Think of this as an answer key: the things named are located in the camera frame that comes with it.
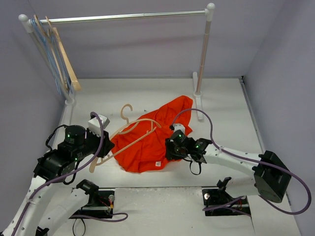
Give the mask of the orange t shirt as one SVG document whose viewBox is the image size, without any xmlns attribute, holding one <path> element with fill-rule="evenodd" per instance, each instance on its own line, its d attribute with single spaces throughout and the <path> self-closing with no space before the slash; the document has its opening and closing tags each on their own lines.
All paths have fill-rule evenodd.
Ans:
<svg viewBox="0 0 315 236">
<path fill-rule="evenodd" d="M 159 109 L 140 116 L 140 119 L 149 118 L 157 121 L 161 128 L 158 127 L 153 133 L 121 153 L 118 153 L 118 151 L 151 130 L 151 123 L 142 121 L 129 133 L 115 135 L 112 139 L 115 144 L 112 153 L 115 155 L 114 158 L 118 164 L 125 171 L 132 173 L 159 171 L 165 168 L 170 163 L 166 158 L 165 140 L 173 133 L 169 126 L 179 112 L 191 108 L 192 105 L 193 100 L 182 95 L 164 104 Z"/>
</svg>

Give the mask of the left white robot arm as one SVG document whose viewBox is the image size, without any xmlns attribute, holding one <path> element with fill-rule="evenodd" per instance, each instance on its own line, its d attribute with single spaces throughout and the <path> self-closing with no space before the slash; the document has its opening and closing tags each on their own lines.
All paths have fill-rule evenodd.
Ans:
<svg viewBox="0 0 315 236">
<path fill-rule="evenodd" d="M 65 179 L 75 175 L 85 157 L 104 157 L 114 147 L 104 125 L 89 124 L 88 128 L 69 125 L 64 140 L 38 159 L 28 192 L 2 236 L 52 235 L 80 207 L 94 206 L 98 201 L 98 186 L 84 179 L 65 204 L 57 206 L 50 216 L 44 212 Z"/>
</svg>

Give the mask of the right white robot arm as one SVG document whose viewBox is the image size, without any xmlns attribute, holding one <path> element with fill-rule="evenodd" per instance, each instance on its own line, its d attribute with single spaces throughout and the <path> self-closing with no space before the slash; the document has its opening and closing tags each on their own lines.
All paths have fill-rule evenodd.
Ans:
<svg viewBox="0 0 315 236">
<path fill-rule="evenodd" d="M 245 174 L 242 178 L 227 176 L 218 181 L 218 197 L 224 203 L 241 196 L 253 195 L 259 195 L 273 203 L 281 203 L 291 180 L 288 168 L 271 151 L 257 154 L 224 149 L 215 146 L 208 139 L 194 140 L 187 137 L 181 130 L 176 130 L 165 140 L 165 148 L 165 156 L 169 161 L 215 164 Z"/>
</svg>

